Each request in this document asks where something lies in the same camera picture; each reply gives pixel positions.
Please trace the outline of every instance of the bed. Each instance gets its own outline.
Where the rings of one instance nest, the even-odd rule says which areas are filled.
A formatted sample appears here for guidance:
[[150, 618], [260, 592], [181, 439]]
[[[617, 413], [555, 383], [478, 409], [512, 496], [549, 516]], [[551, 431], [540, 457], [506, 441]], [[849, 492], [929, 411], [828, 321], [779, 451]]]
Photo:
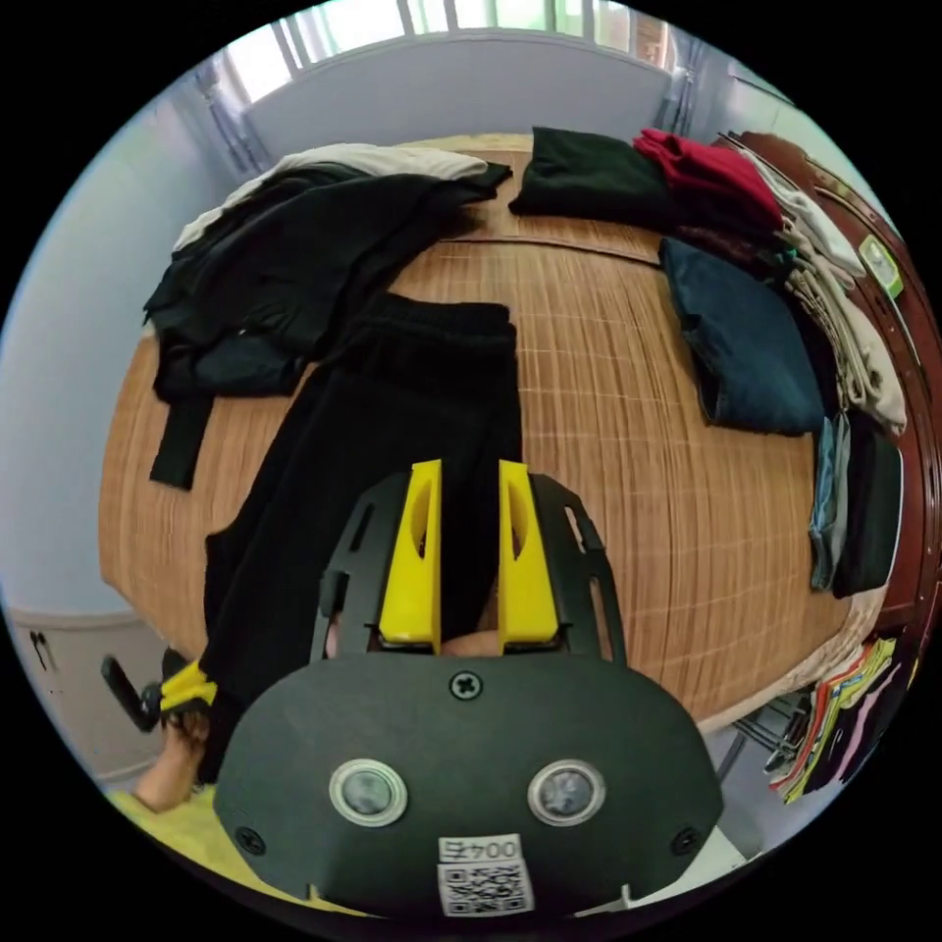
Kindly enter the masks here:
[[[811, 437], [706, 425], [659, 270], [659, 236], [517, 218], [525, 135], [412, 142], [509, 164], [477, 227], [393, 290], [506, 304], [518, 330], [524, 459], [578, 493], [607, 545], [629, 662], [707, 731], [809, 683], [872, 629], [885, 590], [810, 590]], [[205, 644], [204, 538], [235, 517], [290, 400], [218, 399], [193, 488], [149, 481], [167, 408], [141, 339], [118, 398], [99, 505], [102, 577], [170, 645]], [[485, 613], [487, 623], [494, 612]]]

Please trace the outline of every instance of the blue jeans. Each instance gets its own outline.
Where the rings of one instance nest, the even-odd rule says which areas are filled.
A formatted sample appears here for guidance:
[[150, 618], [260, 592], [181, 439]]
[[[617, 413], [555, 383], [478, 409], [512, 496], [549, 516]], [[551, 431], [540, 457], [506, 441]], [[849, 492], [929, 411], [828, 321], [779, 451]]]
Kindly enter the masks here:
[[831, 588], [834, 570], [847, 536], [847, 465], [851, 456], [851, 427], [844, 412], [825, 417], [817, 442], [814, 507], [808, 532], [814, 552], [811, 587]]

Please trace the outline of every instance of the white cloth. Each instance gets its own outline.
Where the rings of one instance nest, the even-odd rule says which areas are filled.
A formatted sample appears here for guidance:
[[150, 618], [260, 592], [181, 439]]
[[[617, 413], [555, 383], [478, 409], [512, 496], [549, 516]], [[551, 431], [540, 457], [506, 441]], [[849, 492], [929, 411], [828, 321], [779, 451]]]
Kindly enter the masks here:
[[813, 199], [776, 176], [752, 151], [741, 149], [740, 153], [755, 165], [779, 206], [805, 224], [811, 244], [818, 254], [854, 278], [863, 278], [866, 275], [864, 265], [854, 247]]
[[800, 230], [786, 223], [785, 237], [799, 252], [785, 287], [801, 301], [830, 340], [842, 405], [855, 405], [896, 435], [906, 431], [906, 400], [883, 337], [847, 296], [832, 265]]
[[243, 183], [230, 193], [222, 206], [210, 209], [187, 223], [174, 245], [174, 251], [195, 242], [226, 210], [251, 196], [269, 178], [317, 164], [341, 164], [370, 177], [418, 174], [439, 180], [463, 180], [483, 174], [488, 169], [487, 161], [480, 157], [453, 154], [434, 147], [380, 147], [377, 144], [328, 144], [325, 147], [314, 147], [283, 157], [271, 170]]

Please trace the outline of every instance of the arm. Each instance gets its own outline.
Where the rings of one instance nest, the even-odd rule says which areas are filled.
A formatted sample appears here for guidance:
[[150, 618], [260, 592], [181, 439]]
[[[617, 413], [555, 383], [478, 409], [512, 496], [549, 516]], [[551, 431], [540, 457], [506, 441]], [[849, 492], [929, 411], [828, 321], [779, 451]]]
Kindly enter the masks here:
[[198, 713], [164, 727], [164, 748], [137, 781], [132, 794], [151, 811], [170, 811], [189, 799], [209, 734], [207, 718]]

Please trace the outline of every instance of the screw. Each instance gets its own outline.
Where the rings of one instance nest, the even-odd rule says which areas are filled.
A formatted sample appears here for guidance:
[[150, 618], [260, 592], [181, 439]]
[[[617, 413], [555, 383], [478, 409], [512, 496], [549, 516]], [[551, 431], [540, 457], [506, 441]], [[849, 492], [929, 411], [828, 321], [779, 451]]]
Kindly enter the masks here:
[[686, 857], [696, 850], [700, 834], [692, 827], [685, 827], [671, 842], [670, 853], [674, 857]]
[[451, 695], [459, 700], [474, 700], [481, 696], [484, 683], [477, 674], [472, 674], [470, 670], [462, 670], [451, 678], [448, 688], [451, 690]]
[[235, 841], [247, 854], [251, 854], [253, 857], [261, 857], [265, 853], [265, 842], [250, 827], [236, 828]]

